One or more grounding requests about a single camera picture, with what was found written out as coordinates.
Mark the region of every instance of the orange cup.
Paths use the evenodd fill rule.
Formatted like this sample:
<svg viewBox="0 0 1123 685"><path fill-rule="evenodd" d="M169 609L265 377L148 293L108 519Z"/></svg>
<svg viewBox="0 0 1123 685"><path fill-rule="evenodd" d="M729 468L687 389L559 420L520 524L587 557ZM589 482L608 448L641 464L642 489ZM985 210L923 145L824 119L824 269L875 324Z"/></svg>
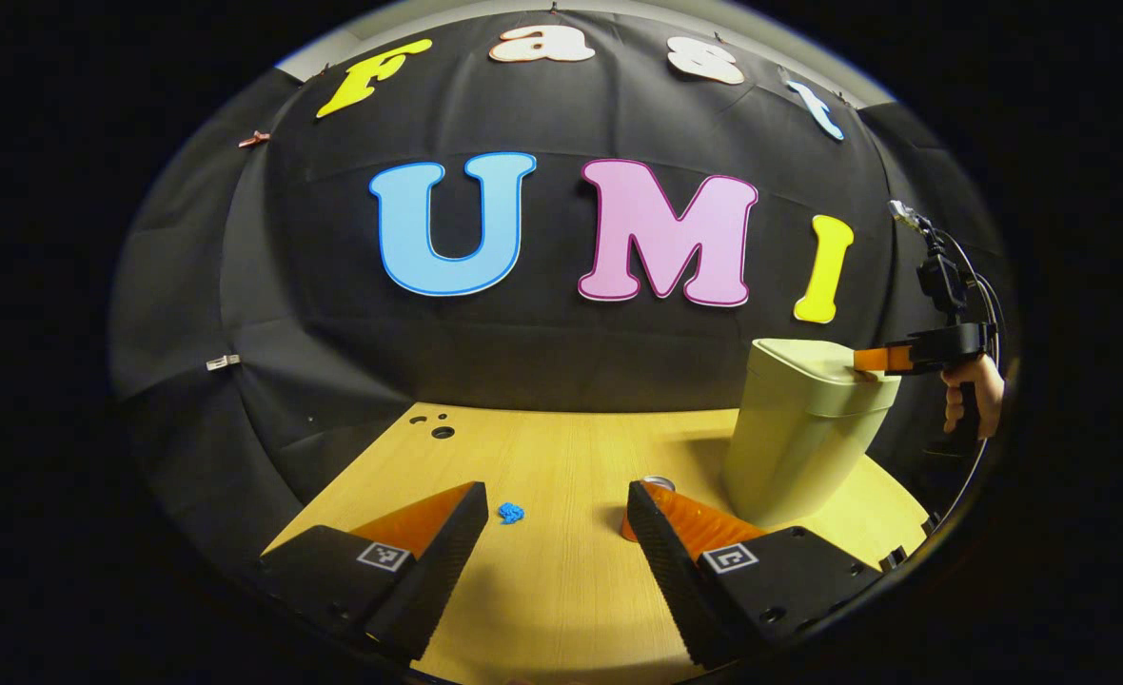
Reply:
<svg viewBox="0 0 1123 685"><path fill-rule="evenodd" d="M641 478L643 483L654 483L670 490L672 493L676 491L676 484L667 481L664 476L646 476ZM626 513L621 517L621 537L626 538L630 542L637 542L637 535L633 533L633 529L630 527L630 510L626 508Z"/></svg>

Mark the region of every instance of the black fabric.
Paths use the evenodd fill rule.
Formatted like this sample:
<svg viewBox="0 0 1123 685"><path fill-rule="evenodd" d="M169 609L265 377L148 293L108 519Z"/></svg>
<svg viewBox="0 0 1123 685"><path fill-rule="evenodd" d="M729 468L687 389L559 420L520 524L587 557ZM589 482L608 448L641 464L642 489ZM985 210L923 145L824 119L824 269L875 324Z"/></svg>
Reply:
<svg viewBox="0 0 1123 685"><path fill-rule="evenodd" d="M876 140L876 144L883 168L887 173L892 198L921 211L928 206L928 200L915 190L914 182L910 179L911 172L905 170L887 144L880 140ZM900 225L893 228L893 241L888 304L879 318L871 346L884 346L893 339L904 339L914 331L939 328L946 323L946 318L922 294L915 272L926 258L926 244L914 230ZM943 412L940 409L941 403L944 403L944 393L946 386L934 374L903 377L887 418L866 450L870 458L896 477L930 511L946 511L946 502L943 497L921 491L915 486L915 478L920 476L917 464L924 448L941 435ZM946 458L939 465L958 469L961 460Z"/></svg>
<svg viewBox="0 0 1123 685"><path fill-rule="evenodd" d="M323 337L296 312L295 277L273 244L268 150L268 144L254 148L236 183L219 270L221 321L229 350L243 359L236 378L253 429L295 494L309 502L412 400L386 383L382 369L353 364L347 341ZM305 451L309 446L319 451Z"/></svg>
<svg viewBox="0 0 1123 685"><path fill-rule="evenodd" d="M135 217L109 313L110 375L140 471L179 528L226 569L265 549L302 508L254 433L239 368L204 368L229 351L219 270L247 161L236 143L268 129L296 88L271 71L184 143Z"/></svg>
<svg viewBox="0 0 1123 685"><path fill-rule="evenodd" d="M222 570L259 555L302 510L254 437L226 373L166 378L122 411L153 494Z"/></svg>
<svg viewBox="0 0 1123 685"><path fill-rule="evenodd" d="M573 64L490 60L497 35L526 22L579 28L596 56ZM458 21L400 39L398 45L430 38L432 45L375 82L373 95L319 121L316 112L345 70L393 45L313 77L258 152L265 155L265 183L243 201L257 207L263 194L262 240L271 273L284 278L280 298L384 387L414 400L480 408L732 408L752 339L869 342L884 307L885 292L876 284L892 261L887 191L869 134L852 109L813 86L846 130L843 143L828 138L784 85L777 65L734 47L748 76L739 86L676 72L666 60L673 35L705 39L606 13L518 12ZM522 248L512 272L465 298L422 298L395 285L380 261L372 177L413 161L444 165L447 175L431 191L431 237L442 255L462 256L477 246L482 231L480 186L463 165L492 152L537 158L522 182ZM596 190L581 168L605 157L648 164L677 212L711 174L758 188L745 307L704 308L679 291L665 300L646 291L611 303L578 294L596 247ZM814 259L816 213L839 217L855 230L839 312L827 326L792 314ZM645 282L636 256L632 272ZM693 272L695 262L686 276ZM229 326L254 338L270 316L281 314L265 308Z"/></svg>

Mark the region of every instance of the bin lid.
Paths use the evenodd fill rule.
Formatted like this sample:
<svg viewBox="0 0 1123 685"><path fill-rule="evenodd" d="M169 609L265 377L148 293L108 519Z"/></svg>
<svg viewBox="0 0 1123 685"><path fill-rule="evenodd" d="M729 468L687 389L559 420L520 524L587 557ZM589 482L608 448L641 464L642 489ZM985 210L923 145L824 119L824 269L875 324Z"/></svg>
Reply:
<svg viewBox="0 0 1123 685"><path fill-rule="evenodd" d="M786 367L813 385L806 411L816 415L843 417L891 408L901 389L900 376L855 371L853 350L827 339L752 340L748 356L752 373L767 378Z"/></svg>

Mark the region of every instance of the cable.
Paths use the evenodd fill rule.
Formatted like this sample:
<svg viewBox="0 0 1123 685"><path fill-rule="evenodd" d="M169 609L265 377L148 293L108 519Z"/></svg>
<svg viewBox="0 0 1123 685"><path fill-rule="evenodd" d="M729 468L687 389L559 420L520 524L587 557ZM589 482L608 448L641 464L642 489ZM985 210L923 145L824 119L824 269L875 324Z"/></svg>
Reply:
<svg viewBox="0 0 1123 685"><path fill-rule="evenodd" d="M1006 316L1005 316L1005 312L1002 312L1002 299L997 298L997 291L993 290L993 284L992 283L989 283L988 281L985 281L984 276L978 276L978 278L979 278L980 283L984 284L985 287L988 287L989 295L993 296L993 304L994 304L994 307L997 308L997 318L999 318L999 320L1002 321L1002 334L1005 334L1006 332Z"/></svg>
<svg viewBox="0 0 1123 685"><path fill-rule="evenodd" d="M1002 311L1002 303L997 302L997 309L995 312L993 308L993 302L997 298L996 298L996 292L993 291L993 285L990 285L988 281L984 281L984 278L980 277L979 274L976 274L976 270L971 267L971 261L967 258L967 253L964 252L964 248L960 246L960 244L958 244L958 240L951 237L951 235L947 234L946 230L941 230L939 228L933 228L933 227L931 227L931 229L939 231L939 234L941 234L941 237L950 241L950 244L955 247L955 252L958 252L958 256L962 257L964 265L967 265L967 271L969 271L969 273L971 274L971 284L975 284L976 289L980 291L980 298L984 300L985 312L987 312L987 316L989 318L989 323L993 325L993 359L996 362L997 367L1001 368L1002 339L999 335L997 335L996 312ZM950 503L950 506L946 509L946 514L941 517L941 520L939 521L939 524L934 527L934 530L941 528L941 524L943 524L944 521L948 520L948 518L950 517L950 512L955 511L955 508L958 506L960 500L964 499L964 493L967 493L967 487L971 485L971 477L976 475L976 468L979 468L980 457L984 456L984 448L987 447L988 445L989 445L988 438L980 439L979 450L976 450L976 459L971 460L971 469L967 472L967 477L964 478L964 486L960 487L958 494L955 495L953 502Z"/></svg>

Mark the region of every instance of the pink letter m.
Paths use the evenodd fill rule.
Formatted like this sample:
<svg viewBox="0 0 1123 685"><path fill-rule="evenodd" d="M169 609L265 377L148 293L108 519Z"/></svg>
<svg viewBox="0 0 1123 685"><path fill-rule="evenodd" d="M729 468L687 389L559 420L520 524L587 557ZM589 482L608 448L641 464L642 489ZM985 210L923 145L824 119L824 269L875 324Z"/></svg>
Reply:
<svg viewBox="0 0 1123 685"><path fill-rule="evenodd" d="M748 212L758 193L749 183L711 175L678 219L647 165L630 159L596 159L583 177L600 192L596 262L578 278L583 298L628 300L641 284L630 274L630 243L637 246L650 287L666 298L697 248L696 276L684 285L693 302L734 308L748 301L743 283Z"/></svg>

